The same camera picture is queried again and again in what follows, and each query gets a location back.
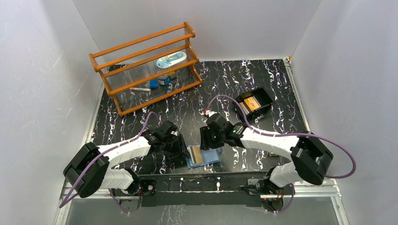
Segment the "small blue lidded jar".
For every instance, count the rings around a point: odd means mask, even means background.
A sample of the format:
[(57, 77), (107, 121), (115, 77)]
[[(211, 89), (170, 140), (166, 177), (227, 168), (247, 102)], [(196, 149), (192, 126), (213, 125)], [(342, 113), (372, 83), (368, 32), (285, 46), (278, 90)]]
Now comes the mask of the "small blue lidded jar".
[(163, 86), (168, 85), (170, 83), (170, 76), (168, 74), (161, 75), (157, 79), (159, 84)]

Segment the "blue small box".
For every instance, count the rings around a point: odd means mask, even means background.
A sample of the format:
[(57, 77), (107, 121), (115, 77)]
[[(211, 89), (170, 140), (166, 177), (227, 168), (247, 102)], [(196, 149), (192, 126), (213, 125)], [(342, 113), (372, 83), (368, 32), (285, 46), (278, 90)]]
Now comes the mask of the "blue small box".
[(151, 80), (149, 82), (149, 85), (150, 85), (150, 89), (154, 90), (154, 89), (158, 88), (159, 83), (157, 80)]

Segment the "black card tray box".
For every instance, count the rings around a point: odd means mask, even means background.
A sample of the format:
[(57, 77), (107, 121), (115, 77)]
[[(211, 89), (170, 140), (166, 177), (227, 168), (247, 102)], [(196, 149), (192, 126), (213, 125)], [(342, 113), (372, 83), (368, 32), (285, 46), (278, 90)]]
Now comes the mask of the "black card tray box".
[(275, 98), (270, 96), (263, 87), (242, 93), (235, 100), (237, 103), (233, 102), (233, 105), (242, 123), (245, 122), (244, 116), (251, 121), (267, 113), (275, 103)]

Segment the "orange wooden shelf rack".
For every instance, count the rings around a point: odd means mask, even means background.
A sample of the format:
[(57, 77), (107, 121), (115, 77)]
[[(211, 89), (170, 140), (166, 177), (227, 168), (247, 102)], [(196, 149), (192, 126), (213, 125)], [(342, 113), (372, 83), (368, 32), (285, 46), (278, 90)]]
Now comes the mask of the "orange wooden shelf rack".
[[(195, 65), (199, 57), (190, 40), (195, 31), (188, 22), (120, 44), (106, 50), (90, 53), (89, 58), (95, 72), (99, 73), (107, 94), (114, 100), (121, 116), (154, 104), (175, 94), (199, 86), (202, 78)], [(157, 59), (182, 51), (187, 58), (172, 67), (161, 69)], [(145, 91), (129, 88), (148, 88), (149, 82), (174, 71), (176, 76), (168, 85)]]

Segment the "blue card holder wallet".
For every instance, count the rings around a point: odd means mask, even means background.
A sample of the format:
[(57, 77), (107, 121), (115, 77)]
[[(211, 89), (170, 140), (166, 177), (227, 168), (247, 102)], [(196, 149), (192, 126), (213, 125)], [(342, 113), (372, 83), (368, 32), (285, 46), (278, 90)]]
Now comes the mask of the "blue card holder wallet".
[(191, 162), (191, 157), (190, 157), (190, 153), (188, 150), (188, 157), (186, 158), (188, 169), (197, 168), (197, 167), (205, 166), (208, 164), (214, 164), (214, 163), (221, 162), (220, 154), (222, 153), (222, 148), (200, 150), (200, 152), (201, 152), (201, 155), (203, 158), (203, 163), (202, 164), (193, 164)]

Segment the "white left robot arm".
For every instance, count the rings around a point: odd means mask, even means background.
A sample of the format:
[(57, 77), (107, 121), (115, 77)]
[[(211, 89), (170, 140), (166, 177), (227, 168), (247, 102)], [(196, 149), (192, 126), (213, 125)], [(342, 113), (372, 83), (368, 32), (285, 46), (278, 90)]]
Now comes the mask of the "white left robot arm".
[(86, 143), (65, 167), (63, 175), (76, 186), (81, 198), (99, 189), (120, 189), (136, 195), (144, 189), (143, 179), (130, 169), (116, 169), (115, 166), (152, 153), (163, 153), (170, 159), (189, 155), (183, 135), (171, 121), (111, 145)]

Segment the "white blue packaged item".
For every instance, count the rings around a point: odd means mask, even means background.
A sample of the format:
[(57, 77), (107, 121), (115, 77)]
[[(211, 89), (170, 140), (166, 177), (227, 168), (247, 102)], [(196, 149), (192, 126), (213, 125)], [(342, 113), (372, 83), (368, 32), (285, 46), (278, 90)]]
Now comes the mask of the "white blue packaged item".
[(184, 61), (186, 58), (187, 54), (185, 52), (178, 51), (157, 59), (156, 66), (161, 69), (166, 69)]

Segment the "gold black striped card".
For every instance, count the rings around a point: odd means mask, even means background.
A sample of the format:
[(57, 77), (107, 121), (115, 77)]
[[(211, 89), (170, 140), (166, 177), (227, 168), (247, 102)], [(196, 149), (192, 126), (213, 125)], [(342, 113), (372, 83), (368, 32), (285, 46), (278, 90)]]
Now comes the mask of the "gold black striped card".
[(188, 150), (190, 153), (191, 162), (193, 164), (202, 164), (203, 163), (203, 158), (202, 158), (199, 146), (189, 146)]

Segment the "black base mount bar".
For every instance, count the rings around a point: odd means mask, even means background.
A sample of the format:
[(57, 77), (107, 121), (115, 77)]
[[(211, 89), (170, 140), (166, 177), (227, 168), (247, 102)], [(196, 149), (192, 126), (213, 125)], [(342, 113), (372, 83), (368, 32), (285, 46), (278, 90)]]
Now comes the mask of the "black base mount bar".
[(141, 207), (246, 205), (280, 210), (292, 187), (272, 187), (266, 179), (265, 172), (143, 174), (133, 193), (116, 189), (112, 193), (123, 201), (135, 197)]

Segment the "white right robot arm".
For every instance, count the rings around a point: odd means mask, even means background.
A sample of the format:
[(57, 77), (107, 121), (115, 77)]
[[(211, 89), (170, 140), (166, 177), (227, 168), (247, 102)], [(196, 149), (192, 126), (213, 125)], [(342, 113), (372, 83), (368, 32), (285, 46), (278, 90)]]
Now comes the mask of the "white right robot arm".
[(202, 150), (216, 149), (225, 144), (231, 147), (265, 150), (282, 156), (289, 163), (270, 169), (263, 179), (248, 179), (238, 187), (249, 195), (277, 194), (285, 186), (306, 181), (321, 185), (333, 159), (331, 151), (310, 132), (300, 136), (280, 136), (277, 132), (262, 135), (246, 124), (233, 125), (222, 115), (205, 112), (206, 126), (200, 128)]

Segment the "orange card in tray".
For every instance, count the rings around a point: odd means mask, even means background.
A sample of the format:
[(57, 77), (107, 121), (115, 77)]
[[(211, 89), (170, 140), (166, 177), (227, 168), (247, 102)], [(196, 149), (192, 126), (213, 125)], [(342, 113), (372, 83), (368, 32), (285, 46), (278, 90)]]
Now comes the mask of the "orange card in tray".
[(251, 111), (255, 111), (261, 107), (261, 104), (258, 102), (255, 96), (250, 96), (248, 98), (245, 98), (244, 102)]

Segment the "white orange marker pen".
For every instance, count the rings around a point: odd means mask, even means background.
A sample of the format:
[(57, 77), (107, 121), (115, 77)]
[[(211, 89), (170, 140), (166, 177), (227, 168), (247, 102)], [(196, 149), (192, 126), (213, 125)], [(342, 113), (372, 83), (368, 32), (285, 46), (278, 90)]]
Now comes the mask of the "white orange marker pen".
[(131, 87), (129, 88), (132, 91), (145, 91), (145, 92), (151, 92), (151, 89), (148, 88), (136, 88), (136, 87)]

